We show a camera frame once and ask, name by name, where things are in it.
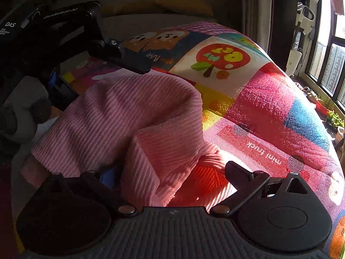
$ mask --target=apple print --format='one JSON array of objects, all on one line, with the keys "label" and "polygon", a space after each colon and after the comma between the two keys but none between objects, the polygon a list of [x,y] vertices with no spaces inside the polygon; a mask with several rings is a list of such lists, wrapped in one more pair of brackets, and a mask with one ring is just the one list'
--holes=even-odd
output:
[{"label": "apple print", "polygon": [[[250,56],[243,50],[228,44],[211,44],[203,47],[196,55],[197,63],[191,66],[192,69],[204,72],[204,77],[210,77],[214,67],[221,70],[232,70],[249,63]],[[217,73],[218,79],[226,79],[228,75],[224,72]]]}]

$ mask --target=red flower pot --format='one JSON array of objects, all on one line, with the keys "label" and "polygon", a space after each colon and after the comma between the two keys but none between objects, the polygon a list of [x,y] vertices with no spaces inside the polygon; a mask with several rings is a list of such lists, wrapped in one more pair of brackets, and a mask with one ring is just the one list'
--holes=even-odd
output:
[{"label": "red flower pot", "polygon": [[323,107],[318,100],[316,101],[316,110],[325,117],[328,116],[328,112],[330,111],[327,108]]}]

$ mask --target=red fabric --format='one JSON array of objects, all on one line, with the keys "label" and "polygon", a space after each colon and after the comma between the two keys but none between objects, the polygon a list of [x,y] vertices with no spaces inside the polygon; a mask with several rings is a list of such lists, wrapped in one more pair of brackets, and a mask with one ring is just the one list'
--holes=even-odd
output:
[{"label": "red fabric", "polygon": [[211,208],[228,197],[219,148],[203,139],[200,93],[168,74],[129,73],[100,81],[72,103],[34,157],[65,177],[125,157],[121,193],[138,208],[166,206],[173,197],[175,206]]},{"label": "red fabric", "polygon": [[248,82],[224,117],[250,126],[252,134],[290,156],[298,155],[306,165],[321,170],[327,163],[328,153],[283,125],[295,96],[291,88],[276,78],[278,76],[264,77],[267,73],[265,66]]}]

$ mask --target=pink towel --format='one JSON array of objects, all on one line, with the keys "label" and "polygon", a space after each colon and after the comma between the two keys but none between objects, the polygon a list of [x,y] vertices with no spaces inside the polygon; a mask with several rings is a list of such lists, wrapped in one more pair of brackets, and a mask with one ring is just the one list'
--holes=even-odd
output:
[{"label": "pink towel", "polygon": [[98,82],[73,102],[32,150],[65,177],[124,159],[122,196],[134,206],[211,208],[230,194],[219,148],[203,139],[200,93],[151,71]]}]

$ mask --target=screw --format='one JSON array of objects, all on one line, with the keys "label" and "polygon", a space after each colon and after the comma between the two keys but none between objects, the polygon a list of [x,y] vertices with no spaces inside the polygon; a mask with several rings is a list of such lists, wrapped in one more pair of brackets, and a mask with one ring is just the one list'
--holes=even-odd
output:
[{"label": "screw", "polygon": [[135,207],[131,205],[122,205],[118,208],[118,211],[122,214],[132,214],[135,212]]},{"label": "screw", "polygon": [[226,214],[228,212],[230,212],[230,208],[227,207],[226,205],[216,205],[215,207],[213,207],[213,212],[217,213],[217,214]]},{"label": "screw", "polygon": [[85,17],[90,19],[92,18],[92,13],[91,12],[86,12]]}]

